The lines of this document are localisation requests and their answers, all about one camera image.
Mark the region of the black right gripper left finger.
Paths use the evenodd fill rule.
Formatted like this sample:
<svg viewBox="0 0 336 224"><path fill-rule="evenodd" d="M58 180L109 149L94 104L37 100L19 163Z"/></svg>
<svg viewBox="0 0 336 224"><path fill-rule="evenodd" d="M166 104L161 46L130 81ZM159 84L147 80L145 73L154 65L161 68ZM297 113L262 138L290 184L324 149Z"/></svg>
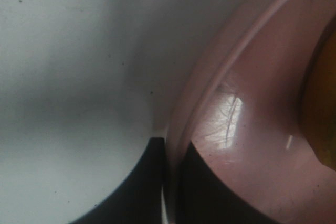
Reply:
<svg viewBox="0 0 336 224"><path fill-rule="evenodd" d="M164 138L152 137L124 182L74 223L162 223Z"/></svg>

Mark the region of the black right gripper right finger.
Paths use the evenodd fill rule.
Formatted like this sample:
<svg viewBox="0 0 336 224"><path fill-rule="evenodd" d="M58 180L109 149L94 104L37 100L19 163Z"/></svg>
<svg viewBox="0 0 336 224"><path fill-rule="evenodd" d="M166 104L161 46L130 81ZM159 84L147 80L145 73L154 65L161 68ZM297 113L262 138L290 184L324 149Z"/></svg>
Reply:
<svg viewBox="0 0 336 224"><path fill-rule="evenodd" d="M192 143L181 164L178 184L177 223L265 223L265 215L224 185Z"/></svg>

